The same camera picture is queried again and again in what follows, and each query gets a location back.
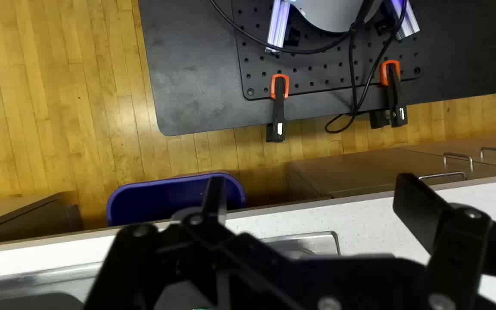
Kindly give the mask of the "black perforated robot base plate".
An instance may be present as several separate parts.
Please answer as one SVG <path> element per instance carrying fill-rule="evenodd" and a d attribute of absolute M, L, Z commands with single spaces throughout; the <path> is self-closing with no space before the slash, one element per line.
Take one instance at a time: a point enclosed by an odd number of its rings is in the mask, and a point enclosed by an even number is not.
<path fill-rule="evenodd" d="M 290 95 L 345 90 L 351 83 L 364 85 L 375 57 L 387 42 L 394 21 L 389 0 L 368 11 L 364 26 L 354 40 L 345 38 L 363 0 L 344 0 L 347 14 L 339 28 L 316 26 L 308 14 L 290 0 L 283 21 L 283 40 L 268 38 L 273 19 L 273 0 L 230 0 L 235 33 L 240 86 L 246 100 L 268 97 L 270 78 L 287 74 Z"/>

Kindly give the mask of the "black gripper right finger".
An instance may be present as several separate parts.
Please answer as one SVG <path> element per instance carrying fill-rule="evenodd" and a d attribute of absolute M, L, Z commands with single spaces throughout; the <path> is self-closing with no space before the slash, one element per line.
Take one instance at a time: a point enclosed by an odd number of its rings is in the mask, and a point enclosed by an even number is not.
<path fill-rule="evenodd" d="M 392 210 L 428 254 L 430 293 L 456 310 L 494 310 L 478 295 L 480 278 L 496 278 L 496 221 L 469 205 L 449 204 L 416 176 L 395 178 Z"/>

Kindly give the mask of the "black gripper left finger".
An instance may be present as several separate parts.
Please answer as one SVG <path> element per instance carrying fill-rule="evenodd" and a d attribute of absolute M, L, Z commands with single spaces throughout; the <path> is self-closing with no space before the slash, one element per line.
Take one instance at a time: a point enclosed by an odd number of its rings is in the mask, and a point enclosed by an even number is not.
<path fill-rule="evenodd" d="M 280 279 L 290 262 L 249 235 L 220 223 L 221 178 L 206 185 L 201 210 L 158 231 L 123 226 L 111 241 L 84 310 L 153 310 L 173 285 L 190 286 L 215 310 L 292 310 Z"/>

